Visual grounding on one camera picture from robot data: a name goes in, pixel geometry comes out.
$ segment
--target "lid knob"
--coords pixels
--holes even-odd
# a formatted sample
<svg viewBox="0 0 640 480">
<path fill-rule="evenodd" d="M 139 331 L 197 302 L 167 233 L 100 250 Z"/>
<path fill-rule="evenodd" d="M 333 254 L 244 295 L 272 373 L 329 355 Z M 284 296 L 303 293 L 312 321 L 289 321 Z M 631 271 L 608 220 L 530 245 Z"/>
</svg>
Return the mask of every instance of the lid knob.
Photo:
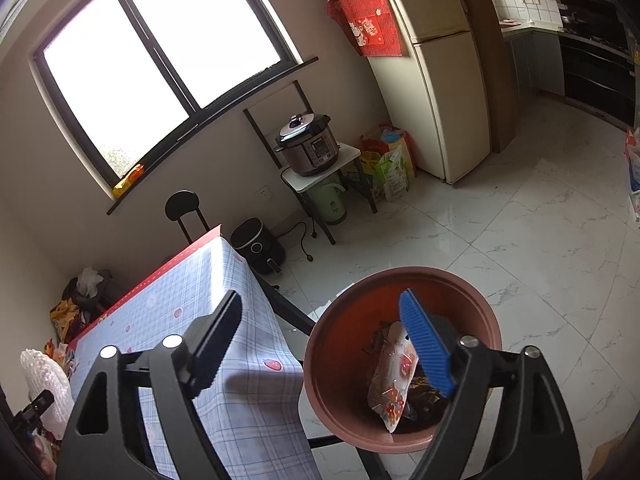
<svg viewBox="0 0 640 480">
<path fill-rule="evenodd" d="M 300 126 L 300 124 L 302 124 L 302 115 L 301 114 L 294 115 L 289 120 L 289 128 L 297 128 L 298 126 Z"/>
</svg>

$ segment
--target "window frame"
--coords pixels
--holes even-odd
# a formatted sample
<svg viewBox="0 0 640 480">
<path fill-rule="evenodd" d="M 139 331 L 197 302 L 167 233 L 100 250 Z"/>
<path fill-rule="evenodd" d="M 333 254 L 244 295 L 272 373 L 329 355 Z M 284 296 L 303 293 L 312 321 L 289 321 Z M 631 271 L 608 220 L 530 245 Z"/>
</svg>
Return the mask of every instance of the window frame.
<svg viewBox="0 0 640 480">
<path fill-rule="evenodd" d="M 58 83 L 53 77 L 53 74 L 49 69 L 49 65 L 44 57 L 44 51 L 49 46 L 49 43 L 51 43 L 66 24 L 74 19 L 78 12 L 83 10 L 91 1 L 92 0 L 80 0 L 80 2 L 78 2 L 78 4 L 75 5 L 65 15 L 65 17 L 53 27 L 34 52 L 33 60 L 38 72 L 40 73 L 44 87 L 47 89 L 49 97 L 51 98 L 53 105 L 65 123 L 67 129 L 87 156 L 89 162 L 98 171 L 98 173 L 100 173 L 100 176 L 108 186 L 113 188 L 121 178 L 115 173 L 107 160 L 105 160 L 98 148 L 85 132 L 82 125 L 79 123 L 69 104 L 66 102 L 62 91 L 58 87 Z M 262 0 L 246 0 L 262 25 L 262 29 L 271 40 L 271 44 L 274 49 L 280 56 L 280 61 L 262 72 L 245 79 L 205 107 L 200 107 L 166 54 L 164 54 L 160 44 L 146 25 L 138 8 L 133 3 L 133 0 L 118 1 L 133 26 L 133 29 L 136 31 L 140 41 L 145 47 L 146 52 L 153 60 L 165 82 L 176 95 L 178 101 L 180 101 L 182 108 L 189 115 L 185 121 L 166 134 L 157 144 L 146 152 L 139 161 L 137 161 L 137 164 L 144 165 L 147 173 L 151 168 L 156 167 L 165 160 L 168 155 L 173 153 L 194 134 L 207 126 L 212 120 L 215 120 L 221 112 L 226 111 L 225 109 L 229 108 L 230 105 L 242 100 L 243 97 L 253 94 L 257 89 L 261 88 L 270 80 L 278 78 L 278 76 L 283 75 L 298 65 L 296 58 L 287 46 L 285 38 L 281 34 L 280 29 L 271 17 Z"/>
</svg>

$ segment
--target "green thermos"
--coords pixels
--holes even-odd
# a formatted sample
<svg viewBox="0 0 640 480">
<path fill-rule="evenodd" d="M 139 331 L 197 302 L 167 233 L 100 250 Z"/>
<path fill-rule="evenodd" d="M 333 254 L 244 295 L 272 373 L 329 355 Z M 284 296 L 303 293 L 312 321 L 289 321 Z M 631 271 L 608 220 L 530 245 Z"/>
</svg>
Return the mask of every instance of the green thermos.
<svg viewBox="0 0 640 480">
<path fill-rule="evenodd" d="M 329 178 L 321 180 L 308 191 L 322 220 L 329 225 L 339 224 L 347 218 L 347 210 L 342 205 L 338 191 L 344 192 L 344 188 Z"/>
</svg>

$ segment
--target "black round backrest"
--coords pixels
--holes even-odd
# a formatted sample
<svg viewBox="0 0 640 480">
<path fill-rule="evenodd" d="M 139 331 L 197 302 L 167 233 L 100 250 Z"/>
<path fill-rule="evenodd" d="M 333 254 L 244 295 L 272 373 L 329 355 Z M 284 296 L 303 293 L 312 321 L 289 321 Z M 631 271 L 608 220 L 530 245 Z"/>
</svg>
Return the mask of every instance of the black round backrest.
<svg viewBox="0 0 640 480">
<path fill-rule="evenodd" d="M 164 206 L 164 214 L 169 220 L 177 221 L 182 215 L 196 211 L 200 200 L 193 191 L 178 191 L 169 197 Z"/>
</svg>

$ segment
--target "tile floor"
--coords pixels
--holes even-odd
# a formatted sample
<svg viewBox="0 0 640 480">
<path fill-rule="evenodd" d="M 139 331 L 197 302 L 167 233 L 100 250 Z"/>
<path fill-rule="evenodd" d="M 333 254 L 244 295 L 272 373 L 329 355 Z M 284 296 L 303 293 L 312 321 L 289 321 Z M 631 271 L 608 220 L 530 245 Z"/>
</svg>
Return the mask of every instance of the tile floor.
<svg viewBox="0 0 640 480">
<path fill-rule="evenodd" d="M 594 449 L 623 433 L 640 408 L 640 232 L 628 206 L 624 141 L 593 116 L 536 98 L 509 147 L 454 186 L 420 173 L 402 200 L 381 203 L 375 216 L 348 194 L 348 218 L 332 229 L 337 245 L 321 232 L 305 239 L 311 263 L 300 234 L 288 235 L 289 256 L 273 283 L 317 317 L 345 287 L 389 267 L 462 276 L 491 304 L 504 349 L 531 343 L 545 353 L 586 475 Z M 282 327 L 302 358 L 306 336 Z M 482 467 L 498 406 L 491 396 L 463 477 Z M 300 414 L 308 436 L 329 433 L 304 394 Z M 367 478 L 347 444 L 314 455 L 326 480 Z M 382 460 L 392 478 L 406 479 L 420 456 Z"/>
</svg>

